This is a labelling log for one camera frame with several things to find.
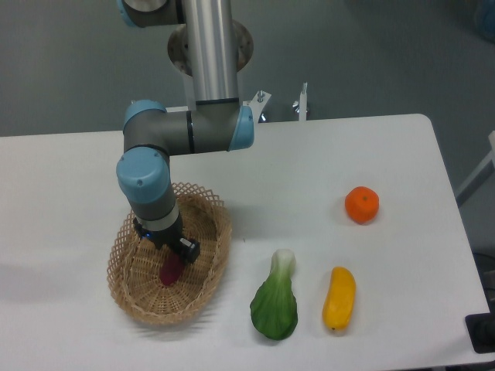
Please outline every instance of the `black cable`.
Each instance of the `black cable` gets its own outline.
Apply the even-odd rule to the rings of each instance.
[[[485,257],[485,258],[488,258],[488,259],[491,259],[493,261],[495,261],[495,257],[492,257],[491,255],[488,255],[488,254],[483,254],[483,253],[473,253],[473,255],[475,257]]]

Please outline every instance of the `silver metal tube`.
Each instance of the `silver metal tube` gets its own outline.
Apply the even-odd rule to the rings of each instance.
[[[185,0],[196,101],[237,98],[237,45],[230,0]]]

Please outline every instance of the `fake vegetable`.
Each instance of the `fake vegetable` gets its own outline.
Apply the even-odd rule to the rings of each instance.
[[[269,339],[286,339],[297,326],[297,303],[291,282],[294,270],[294,253],[288,249],[275,251],[270,275],[251,302],[253,326]]]
[[[378,213],[379,199],[373,189],[356,187],[346,197],[346,211],[349,217],[359,224],[372,220]]]
[[[344,330],[353,314],[356,281],[344,267],[335,267],[323,306],[323,322],[331,330]]]

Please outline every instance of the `blue joint cap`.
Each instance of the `blue joint cap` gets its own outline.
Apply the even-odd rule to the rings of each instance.
[[[249,106],[241,106],[234,136],[228,151],[249,148],[254,143],[253,111]]]
[[[126,112],[125,112],[125,118],[124,118],[124,128],[122,131],[125,131],[125,125],[131,120],[136,114],[140,114],[143,111],[147,110],[160,110],[162,112],[167,112],[167,109],[165,106],[159,102],[155,102],[153,100],[137,100],[133,104],[131,104]]]
[[[149,147],[125,152],[117,164],[118,184],[129,201],[152,203],[163,196],[170,184],[170,172],[163,157]]]
[[[121,13],[121,17],[124,20],[125,24],[129,27],[137,27],[137,25],[129,18],[129,14],[125,11],[124,0],[117,0],[118,11]]]

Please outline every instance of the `gray floor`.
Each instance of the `gray floor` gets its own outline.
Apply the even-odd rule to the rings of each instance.
[[[495,44],[464,0],[232,0],[254,38],[242,95],[273,94],[292,120],[309,82],[311,117],[422,113],[453,188],[495,130]],[[130,100],[185,104],[166,43],[173,26],[129,29],[114,0],[0,2],[0,136],[121,128]],[[462,207],[474,250],[495,254],[495,175]]]

